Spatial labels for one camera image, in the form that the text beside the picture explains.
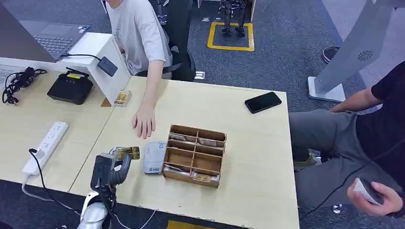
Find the gray carpet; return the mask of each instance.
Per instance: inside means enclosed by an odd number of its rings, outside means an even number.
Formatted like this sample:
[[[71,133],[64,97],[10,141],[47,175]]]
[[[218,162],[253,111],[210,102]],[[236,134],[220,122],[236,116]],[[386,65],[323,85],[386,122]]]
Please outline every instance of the gray carpet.
[[[308,98],[306,79],[317,75],[325,66],[320,51],[340,44],[331,19],[321,0],[257,0],[254,20],[254,52],[222,51],[206,47],[210,22],[202,17],[216,17],[217,3],[204,2],[202,10],[193,7],[189,48],[200,71],[206,71],[204,83],[286,91],[290,111],[327,109],[334,103]],[[110,33],[107,15],[99,0],[6,0],[7,8],[20,20],[43,20],[91,25],[90,31]],[[358,75],[344,83],[347,95],[363,89]],[[53,203],[22,194],[20,185],[0,181],[0,220],[16,229],[54,229],[61,225],[75,228],[78,217]],[[83,198],[57,193],[58,198],[74,207]],[[151,214],[149,210],[120,205],[119,215],[133,228],[138,228]],[[167,220],[191,222],[217,229],[231,229],[203,220],[157,213],[146,229],[166,228]],[[395,228],[404,229],[399,220],[373,218],[344,206],[341,214],[322,208],[300,223],[302,229]]]

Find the black chair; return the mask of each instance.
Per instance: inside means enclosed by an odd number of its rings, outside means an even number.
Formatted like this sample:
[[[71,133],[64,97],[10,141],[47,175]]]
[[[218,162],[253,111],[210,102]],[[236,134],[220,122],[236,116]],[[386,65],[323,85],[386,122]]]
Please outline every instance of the black chair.
[[[171,72],[172,80],[193,81],[195,63],[188,52],[188,41],[191,23],[192,0],[171,0],[168,4],[167,22],[164,26],[169,37],[169,47],[173,56],[172,66],[163,68],[163,73]],[[148,71],[136,74],[147,76]]]

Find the laptop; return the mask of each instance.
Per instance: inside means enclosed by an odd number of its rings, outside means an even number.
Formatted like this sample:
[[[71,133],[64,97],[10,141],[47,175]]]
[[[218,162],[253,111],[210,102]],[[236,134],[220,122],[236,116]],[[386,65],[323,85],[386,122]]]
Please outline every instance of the laptop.
[[[35,40],[55,59],[69,50],[87,32],[88,25],[19,21]]]
[[[0,3],[0,57],[56,62],[87,32],[88,25],[18,21]]]

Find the black smartphone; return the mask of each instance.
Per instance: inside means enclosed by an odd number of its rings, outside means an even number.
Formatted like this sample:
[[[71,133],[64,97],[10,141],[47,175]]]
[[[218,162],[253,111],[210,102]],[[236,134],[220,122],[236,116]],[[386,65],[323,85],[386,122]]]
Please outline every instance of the black smartphone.
[[[254,97],[245,101],[246,107],[252,114],[280,104],[281,100],[274,92],[259,95],[258,97]]]

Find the power outlet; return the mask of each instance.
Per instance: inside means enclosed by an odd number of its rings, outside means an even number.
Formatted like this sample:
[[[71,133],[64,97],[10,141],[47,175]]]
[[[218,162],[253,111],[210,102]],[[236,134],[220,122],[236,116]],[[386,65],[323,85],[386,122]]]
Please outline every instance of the power outlet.
[[[68,128],[69,125],[67,123],[55,122],[49,132],[46,134],[45,138],[41,141],[41,143],[39,143],[38,149],[41,154],[39,155],[37,153],[38,156],[35,157],[37,158],[41,169],[43,169],[45,164],[48,162]],[[22,168],[22,172],[32,176],[37,176],[39,174],[37,163],[31,154],[30,159],[25,164],[24,168]]]

